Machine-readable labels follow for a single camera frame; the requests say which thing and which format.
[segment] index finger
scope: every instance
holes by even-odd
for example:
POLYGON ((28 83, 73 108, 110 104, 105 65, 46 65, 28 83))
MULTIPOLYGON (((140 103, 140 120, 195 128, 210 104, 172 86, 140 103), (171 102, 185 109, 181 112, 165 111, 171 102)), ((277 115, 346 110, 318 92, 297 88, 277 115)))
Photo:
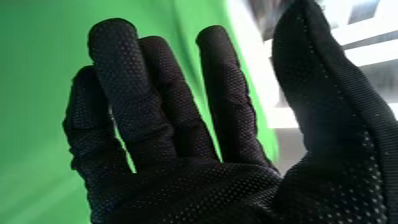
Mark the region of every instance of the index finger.
POLYGON ((135 167, 142 169, 176 159, 174 130, 149 82, 135 27, 123 19, 92 27, 89 52, 121 137, 135 167))

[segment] white light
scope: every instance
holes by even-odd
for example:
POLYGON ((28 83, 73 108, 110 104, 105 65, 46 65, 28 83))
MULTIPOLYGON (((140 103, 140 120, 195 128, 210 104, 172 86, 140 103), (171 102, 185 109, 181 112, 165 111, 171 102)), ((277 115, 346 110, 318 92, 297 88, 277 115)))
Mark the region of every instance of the white light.
POLYGON ((391 23, 394 23, 396 20, 393 20, 393 17, 396 18, 396 7, 398 7, 398 2, 396 0, 382 0, 378 2, 378 6, 377 6, 377 14, 375 17, 382 18, 386 17, 391 18, 391 23))
POLYGON ((368 19, 332 30, 339 45, 346 45, 398 30, 398 23, 389 17, 368 19))
POLYGON ((398 59, 398 40, 391 40, 366 47, 345 51, 346 58, 361 67, 398 59))
POLYGON ((270 47, 263 45, 261 33, 245 0, 227 1, 229 18, 238 39, 242 62, 245 62, 263 107, 279 102, 279 84, 270 64, 270 47))
MULTIPOLYGON (((391 103, 389 108, 398 119, 398 103, 391 103)), ((295 113, 291 108, 288 107, 266 109, 266 120, 270 128, 298 128, 295 113)))

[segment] dotted grip texture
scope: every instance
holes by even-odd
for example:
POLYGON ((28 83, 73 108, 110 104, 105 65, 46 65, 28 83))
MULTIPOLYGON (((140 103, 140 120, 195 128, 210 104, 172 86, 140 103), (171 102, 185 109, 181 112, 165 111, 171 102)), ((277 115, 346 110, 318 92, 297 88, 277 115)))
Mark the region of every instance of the dotted grip texture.
POLYGON ((398 124, 318 4, 291 3, 274 37, 274 69, 307 148, 284 177, 256 139, 220 26, 203 30, 197 45, 222 162, 167 41, 140 39, 123 19, 91 30, 94 65, 73 80, 64 131, 92 223, 396 224, 398 124))

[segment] finger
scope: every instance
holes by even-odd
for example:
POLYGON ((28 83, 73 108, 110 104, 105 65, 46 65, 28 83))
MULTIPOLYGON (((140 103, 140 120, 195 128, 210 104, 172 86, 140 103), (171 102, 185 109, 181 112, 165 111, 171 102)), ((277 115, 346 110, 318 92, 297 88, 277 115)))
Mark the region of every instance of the finger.
POLYGON ((181 68, 163 38, 147 37, 140 39, 140 49, 153 83, 162 96, 163 112, 174 127, 178 156, 217 159, 208 128, 194 103, 181 68))
POLYGON ((386 207, 398 204, 396 120, 345 57, 313 0, 295 1, 282 16, 274 66, 309 151, 284 178, 277 210, 306 223, 327 222, 318 217, 336 218, 336 213, 346 214, 341 223, 384 222, 386 207))
POLYGON ((172 126, 149 83, 133 25, 103 21, 91 30, 89 51, 112 113, 133 158, 142 169, 176 159, 172 126))
POLYGON ((103 192, 117 180, 131 174, 92 67, 80 70, 73 79, 64 132, 71 146, 73 169, 85 180, 92 195, 103 192))
POLYGON ((197 44, 224 161, 270 165, 256 138, 256 113, 238 57, 227 33, 220 26, 203 30, 197 44))

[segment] black glove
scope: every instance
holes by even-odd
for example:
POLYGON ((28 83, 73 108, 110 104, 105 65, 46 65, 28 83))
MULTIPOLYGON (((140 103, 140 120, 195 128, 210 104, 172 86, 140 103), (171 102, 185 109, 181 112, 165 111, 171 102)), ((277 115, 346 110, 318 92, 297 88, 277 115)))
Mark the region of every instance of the black glove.
POLYGON ((274 38, 275 74, 307 147, 284 178, 256 140, 222 27, 204 29, 197 44, 224 163, 165 40, 137 39, 121 19, 91 31, 94 66, 75 78, 64 130, 92 223, 396 224, 396 120, 346 60, 316 3, 295 1, 274 38))

